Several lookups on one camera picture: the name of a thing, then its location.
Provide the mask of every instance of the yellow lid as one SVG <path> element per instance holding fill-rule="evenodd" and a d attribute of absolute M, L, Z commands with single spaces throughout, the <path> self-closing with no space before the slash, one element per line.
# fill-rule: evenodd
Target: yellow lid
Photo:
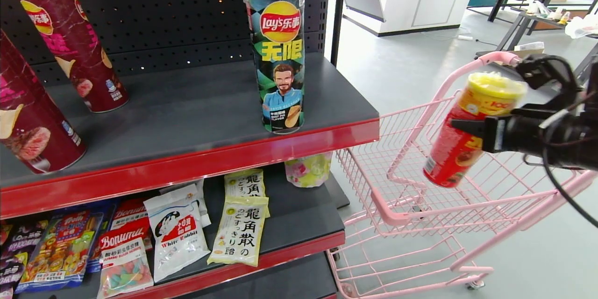
<path fill-rule="evenodd" d="M 500 73 L 476 72 L 468 78 L 470 89 L 502 99 L 519 99 L 527 93 L 527 84 L 503 77 Z"/>

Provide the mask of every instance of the pink shopping cart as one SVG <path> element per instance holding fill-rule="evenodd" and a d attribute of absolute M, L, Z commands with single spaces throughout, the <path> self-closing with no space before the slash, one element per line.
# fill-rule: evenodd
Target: pink shopping cart
<path fill-rule="evenodd" d="M 344 297 L 382 299 L 455 285 L 480 288 L 494 270 L 476 265 L 474 258 L 566 203 L 541 167 L 524 164 L 514 152 L 484 154 L 457 188 L 435 186 L 422 173 L 459 93 L 446 97 L 451 84 L 490 62 L 517 60 L 508 52 L 480 57 L 451 73 L 430 103 L 382 116 L 379 141 L 337 152 L 363 204 L 363 211 L 345 221 L 346 244 L 327 252 Z M 553 173 L 572 196 L 598 176 L 594 171 Z M 482 231 L 491 237 L 471 252 L 457 240 Z M 405 252 L 388 256 L 388 244 Z"/>

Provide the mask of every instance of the green chip can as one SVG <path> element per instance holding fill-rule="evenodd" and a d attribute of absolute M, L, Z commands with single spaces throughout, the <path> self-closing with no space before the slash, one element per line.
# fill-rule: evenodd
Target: green chip can
<path fill-rule="evenodd" d="M 284 135 L 303 125 L 305 0 L 244 0 L 254 46 L 263 126 Z"/>

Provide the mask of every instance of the red shelf edge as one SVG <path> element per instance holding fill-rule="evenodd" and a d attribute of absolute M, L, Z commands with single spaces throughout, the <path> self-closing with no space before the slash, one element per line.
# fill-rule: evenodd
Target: red shelf edge
<path fill-rule="evenodd" d="M 145 290 L 135 291 L 131 293 L 118 295 L 119 299 L 164 299 L 175 298 L 188 293 L 209 288 L 210 286 L 222 284 L 228 280 L 247 276 L 275 267 L 282 263 L 290 262 L 295 259 L 303 258 L 308 255 L 317 254 L 325 250 L 335 248 L 344 244 L 344 231 L 338 231 L 330 235 L 320 237 L 318 239 L 310 240 L 308 242 L 300 243 L 286 249 L 277 250 L 269 254 L 260 255 L 260 263 L 258 267 L 251 267 L 242 263 L 234 263 L 224 267 L 217 268 L 213 271 L 207 271 L 174 280 L 162 285 L 156 285 Z"/>
<path fill-rule="evenodd" d="M 341 150 L 378 140 L 378 123 L 379 118 L 375 118 L 4 187 L 0 190 L 0 219 L 81 205 L 290 158 Z"/>

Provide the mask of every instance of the gray shelf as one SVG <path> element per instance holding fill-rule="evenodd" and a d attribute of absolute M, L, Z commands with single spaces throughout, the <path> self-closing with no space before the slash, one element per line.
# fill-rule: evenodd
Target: gray shelf
<path fill-rule="evenodd" d="M 376 109 L 322 54 L 307 54 L 306 69 L 306 122 L 293 136 L 378 118 Z M 126 76 L 122 81 L 130 101 L 106 114 L 90 113 L 70 84 L 49 88 L 88 144 L 87 154 L 64 171 L 34 175 L 2 146 L 0 185 L 41 183 L 179 154 L 283 139 L 261 124 L 252 61 Z"/>
<path fill-rule="evenodd" d="M 336 292 L 326 256 L 317 254 L 179 299 L 322 299 Z"/>
<path fill-rule="evenodd" d="M 297 188 L 286 181 L 282 164 L 263 167 L 266 194 L 270 198 L 271 217 L 265 221 L 260 247 L 260 256 L 283 249 L 292 249 L 297 244 L 315 240 L 344 230 L 344 224 L 338 215 L 335 202 L 332 201 L 324 186 L 316 188 Z M 204 184 L 206 205 L 212 225 L 204 228 L 210 250 L 216 238 L 216 231 L 224 206 L 224 178 L 207 178 Z M 165 284 L 196 274 L 216 271 L 226 267 L 220 263 L 206 264 L 207 257 L 185 267 L 181 271 L 165 278 L 158 284 Z M 94 299 L 98 293 L 100 274 L 87 274 L 83 284 L 77 288 L 62 289 L 53 292 L 21 293 L 18 299 Z"/>

